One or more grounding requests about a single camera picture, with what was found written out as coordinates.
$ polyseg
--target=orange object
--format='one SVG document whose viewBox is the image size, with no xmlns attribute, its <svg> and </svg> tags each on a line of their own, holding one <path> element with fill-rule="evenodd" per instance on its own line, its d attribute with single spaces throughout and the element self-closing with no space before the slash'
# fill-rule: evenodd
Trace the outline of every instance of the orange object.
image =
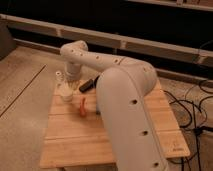
<svg viewBox="0 0 213 171">
<path fill-rule="evenodd" d="M 80 102 L 80 115 L 81 115 L 82 117 L 85 117 L 85 116 L 87 115 L 86 110 L 85 110 L 85 107 L 84 107 L 85 101 L 86 101 L 86 98 L 83 97 L 83 98 L 81 99 L 81 102 Z"/>
</svg>

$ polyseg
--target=wooden table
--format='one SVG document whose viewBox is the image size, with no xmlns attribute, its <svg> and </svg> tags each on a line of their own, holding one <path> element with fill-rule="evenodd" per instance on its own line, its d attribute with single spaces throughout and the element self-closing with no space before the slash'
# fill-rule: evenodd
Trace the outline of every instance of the wooden table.
<svg viewBox="0 0 213 171">
<path fill-rule="evenodd" d="M 80 100 L 86 97 L 87 117 L 79 115 Z M 176 118 L 158 82 L 145 97 L 166 158 L 190 154 Z M 75 91 L 71 102 L 63 102 L 55 90 L 40 160 L 42 168 L 62 168 L 115 163 L 107 133 L 96 114 L 95 90 Z"/>
</svg>

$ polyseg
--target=floor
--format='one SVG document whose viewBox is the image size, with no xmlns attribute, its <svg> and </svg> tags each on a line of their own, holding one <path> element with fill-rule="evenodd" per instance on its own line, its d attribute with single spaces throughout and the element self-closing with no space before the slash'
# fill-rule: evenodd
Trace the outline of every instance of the floor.
<svg viewBox="0 0 213 171">
<path fill-rule="evenodd" d="M 59 55 L 18 47 L 4 60 L 0 61 L 0 171 L 43 171 L 39 168 L 48 110 L 54 88 L 55 71 L 63 70 L 64 61 Z M 97 72 L 84 67 L 84 78 L 93 78 Z M 166 78 L 160 78 L 165 90 L 176 97 L 184 97 L 193 85 Z M 207 96 L 198 87 L 193 88 L 187 99 L 199 101 Z M 212 125 L 213 100 L 204 104 L 208 112 L 207 124 Z M 182 110 L 172 106 L 179 122 Z M 201 135 L 201 162 L 203 171 L 213 170 L 213 134 Z M 193 154 L 194 137 L 186 133 L 185 137 Z M 198 171 L 196 157 L 190 161 L 192 171 Z M 85 168 L 67 170 L 83 171 Z M 112 166 L 89 167 L 90 171 L 112 171 Z"/>
</svg>

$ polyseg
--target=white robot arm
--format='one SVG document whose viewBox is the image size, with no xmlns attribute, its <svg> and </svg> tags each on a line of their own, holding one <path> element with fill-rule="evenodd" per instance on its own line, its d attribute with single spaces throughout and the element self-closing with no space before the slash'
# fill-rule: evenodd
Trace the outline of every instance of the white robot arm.
<svg viewBox="0 0 213 171">
<path fill-rule="evenodd" d="M 85 42 L 61 48 L 66 73 L 78 77 L 81 65 L 103 71 L 97 83 L 97 102 L 119 171 L 168 171 L 158 137 L 144 103 L 157 75 L 147 62 L 124 56 L 88 52 Z"/>
</svg>

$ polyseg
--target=black object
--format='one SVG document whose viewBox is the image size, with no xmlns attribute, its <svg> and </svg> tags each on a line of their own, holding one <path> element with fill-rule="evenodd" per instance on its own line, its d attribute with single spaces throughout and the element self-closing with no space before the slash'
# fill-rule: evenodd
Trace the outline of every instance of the black object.
<svg viewBox="0 0 213 171">
<path fill-rule="evenodd" d="M 93 85 L 94 85 L 93 80 L 90 79 L 86 83 L 84 83 L 83 85 L 81 85 L 79 87 L 79 91 L 82 92 L 82 93 L 84 93 L 87 90 L 90 90 L 91 88 L 93 88 Z"/>
<path fill-rule="evenodd" d="M 97 77 L 94 79 L 94 87 L 96 87 L 96 85 L 97 85 L 98 78 L 99 78 L 99 76 L 97 76 Z"/>
</svg>

